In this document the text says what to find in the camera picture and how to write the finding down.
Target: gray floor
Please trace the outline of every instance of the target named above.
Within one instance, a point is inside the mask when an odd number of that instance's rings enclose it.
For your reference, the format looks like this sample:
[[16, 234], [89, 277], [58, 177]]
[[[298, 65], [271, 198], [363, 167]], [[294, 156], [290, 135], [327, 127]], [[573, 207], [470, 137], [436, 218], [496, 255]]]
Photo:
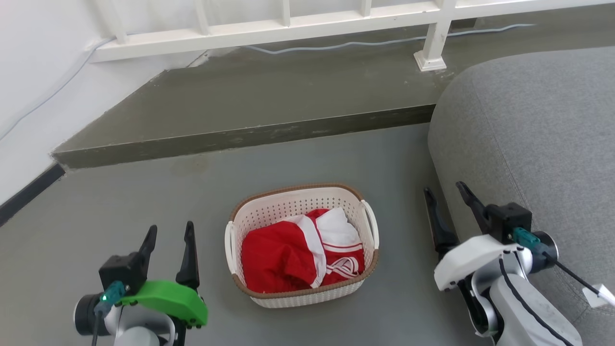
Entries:
[[[57, 153], [292, 123], [435, 103], [467, 67], [515, 54], [615, 45], [615, 5], [480, 18], [476, 28], [531, 28], [447, 39], [446, 70], [419, 72], [412, 54], [423, 42], [268, 55], [238, 49], [198, 68], [173, 70], [143, 86], [75, 135]], [[425, 35], [426, 26], [263, 45], [329, 46]], [[185, 146], [177, 141], [176, 145]]]
[[[461, 295], [438, 292], [421, 194], [440, 195], [427, 124], [71, 172], [0, 228], [0, 334], [6, 345], [89, 343], [76, 301], [100, 291], [98, 267], [159, 227], [152, 280], [173, 280], [194, 221], [206, 328], [186, 345], [490, 345], [474, 336]], [[381, 257], [353, 295], [268, 310], [231, 280], [224, 226], [246, 196], [288, 185], [344, 182], [375, 211]], [[109, 337], [100, 345], [110, 345]]]

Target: laundry basket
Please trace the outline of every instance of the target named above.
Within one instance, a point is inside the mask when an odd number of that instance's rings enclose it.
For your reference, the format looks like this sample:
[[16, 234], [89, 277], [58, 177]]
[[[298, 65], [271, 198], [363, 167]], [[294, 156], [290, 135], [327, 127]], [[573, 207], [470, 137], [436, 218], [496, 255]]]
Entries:
[[[245, 285], [241, 264], [241, 245], [248, 232], [290, 216], [307, 214], [314, 209], [341, 207], [358, 231], [365, 253], [365, 271], [340, 283], [282, 293], [257, 293]], [[356, 291], [370, 276], [378, 262], [378, 224], [370, 205], [356, 190], [341, 184], [303, 185], [284, 188], [246, 199], [231, 215], [226, 226], [226, 261], [237, 287], [258, 305], [287, 308], [316, 304], [340, 298]]]

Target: clothing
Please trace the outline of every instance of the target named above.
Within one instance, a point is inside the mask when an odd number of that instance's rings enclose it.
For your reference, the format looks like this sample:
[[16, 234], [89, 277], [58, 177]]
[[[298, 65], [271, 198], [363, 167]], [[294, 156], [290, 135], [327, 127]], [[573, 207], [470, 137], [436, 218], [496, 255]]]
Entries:
[[317, 288], [365, 270], [359, 234], [339, 207], [316, 209], [249, 232], [241, 260], [246, 287], [259, 293]]

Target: black wire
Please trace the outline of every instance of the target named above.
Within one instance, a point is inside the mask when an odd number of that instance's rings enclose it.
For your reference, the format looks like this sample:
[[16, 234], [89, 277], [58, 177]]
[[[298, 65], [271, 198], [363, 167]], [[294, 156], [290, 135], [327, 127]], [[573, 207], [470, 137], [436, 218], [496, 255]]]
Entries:
[[515, 296], [515, 298], [517, 298], [517, 300], [521, 303], [523, 308], [525, 310], [527, 310], [527, 312], [529, 312], [530, 315], [534, 316], [536, 321], [541, 326], [545, 327], [554, 337], [556, 337], [558, 340], [562, 341], [564, 343], [564, 345], [566, 345], [566, 346], [574, 346], [573, 344], [568, 342], [568, 340], [564, 339], [563, 336], [557, 334], [557, 332], [554, 331], [553, 328], [551, 328], [545, 321], [543, 321], [542, 318], [540, 318], [540, 316], [538, 316], [534, 312], [534, 310], [532, 310], [532, 308], [525, 302], [525, 300], [523, 300], [523, 298], [521, 297], [521, 295], [519, 294], [517, 289], [515, 289], [515, 286], [513, 286], [512, 282], [510, 282], [510, 278], [508, 277], [508, 273], [506, 273], [506, 269], [504, 268], [504, 259], [500, 258], [499, 262], [500, 262], [500, 271], [502, 272], [502, 276], [504, 276], [504, 281], [506, 281], [506, 285], [508, 285], [508, 288], [512, 291], [512, 295]]
[[92, 346], [96, 346], [96, 343], [98, 342], [98, 325], [100, 324], [102, 316], [102, 311], [96, 313], [96, 318], [94, 319], [94, 330], [92, 331]]
[[581, 285], [587, 287], [590, 291], [596, 293], [596, 296], [600, 296], [600, 291], [598, 291], [595, 287], [587, 283], [582, 278], [578, 277], [577, 274], [573, 273], [572, 270], [566, 268], [565, 265], [561, 264], [557, 259], [551, 257], [546, 251], [542, 253], [544, 257], [546, 257], [549, 261], [555, 263], [556, 266], [560, 267], [566, 274], [572, 276], [576, 281], [580, 282]]

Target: sofa cushion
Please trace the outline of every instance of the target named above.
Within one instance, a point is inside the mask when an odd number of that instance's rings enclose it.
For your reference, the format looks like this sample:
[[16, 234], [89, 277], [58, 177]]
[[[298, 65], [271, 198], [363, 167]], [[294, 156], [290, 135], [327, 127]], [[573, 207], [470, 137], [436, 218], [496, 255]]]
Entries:
[[[485, 204], [514, 201], [560, 260], [615, 290], [615, 47], [492, 60], [461, 73], [435, 108], [429, 149], [462, 240], [480, 234], [455, 187]], [[530, 281], [579, 330], [584, 345], [615, 340], [613, 307], [590, 308], [559, 268]]]

